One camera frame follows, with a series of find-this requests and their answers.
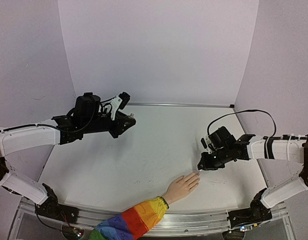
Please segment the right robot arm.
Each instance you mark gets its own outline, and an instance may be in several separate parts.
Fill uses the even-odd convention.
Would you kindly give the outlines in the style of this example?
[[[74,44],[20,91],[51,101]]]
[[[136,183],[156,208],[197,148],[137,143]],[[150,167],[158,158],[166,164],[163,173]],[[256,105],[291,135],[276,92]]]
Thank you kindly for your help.
[[[271,209],[277,204],[308,190],[308,134],[259,136],[243,134],[236,139],[225,126],[200,140],[204,152],[197,165],[200,171],[216,171],[229,162],[266,159],[295,162],[302,169],[276,186],[259,191],[248,208],[228,213],[230,229],[244,231],[247,226],[272,219]]]

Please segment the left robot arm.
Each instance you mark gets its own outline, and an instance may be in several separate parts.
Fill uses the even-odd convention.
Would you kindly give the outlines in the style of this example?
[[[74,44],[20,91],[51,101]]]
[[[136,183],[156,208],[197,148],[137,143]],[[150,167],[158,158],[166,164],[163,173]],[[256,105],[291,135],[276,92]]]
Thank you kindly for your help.
[[[76,99],[74,108],[66,115],[0,129],[0,186],[31,200],[50,218],[58,218],[62,208],[52,188],[17,173],[5,157],[35,147],[73,143],[86,134],[108,132],[116,139],[136,124],[132,114],[122,112],[130,99],[126,92],[108,100],[86,92]]]

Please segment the rainbow sleeve forearm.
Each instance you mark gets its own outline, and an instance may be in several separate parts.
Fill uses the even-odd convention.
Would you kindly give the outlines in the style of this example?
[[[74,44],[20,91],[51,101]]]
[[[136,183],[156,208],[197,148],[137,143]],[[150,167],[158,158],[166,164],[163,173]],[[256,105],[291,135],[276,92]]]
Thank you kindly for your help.
[[[153,229],[169,209],[158,196],[149,199],[99,223],[89,235],[90,240],[137,240]]]

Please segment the mannequin hand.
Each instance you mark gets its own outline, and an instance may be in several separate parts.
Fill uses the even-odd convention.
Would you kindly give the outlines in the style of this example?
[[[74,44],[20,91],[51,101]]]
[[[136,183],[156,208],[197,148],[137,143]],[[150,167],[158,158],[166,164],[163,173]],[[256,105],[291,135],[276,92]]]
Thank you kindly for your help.
[[[192,193],[200,183],[200,174],[192,172],[189,175],[182,175],[170,183],[162,198],[168,205],[173,204]]]

